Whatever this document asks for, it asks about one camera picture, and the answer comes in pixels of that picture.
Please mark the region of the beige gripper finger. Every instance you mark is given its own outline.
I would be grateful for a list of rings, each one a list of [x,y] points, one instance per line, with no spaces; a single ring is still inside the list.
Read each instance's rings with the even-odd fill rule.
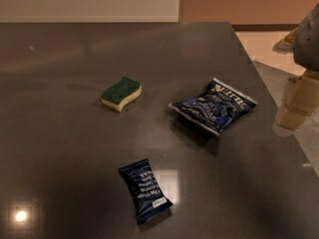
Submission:
[[[275,117],[279,127],[296,130],[319,108],[319,72],[290,77]]]

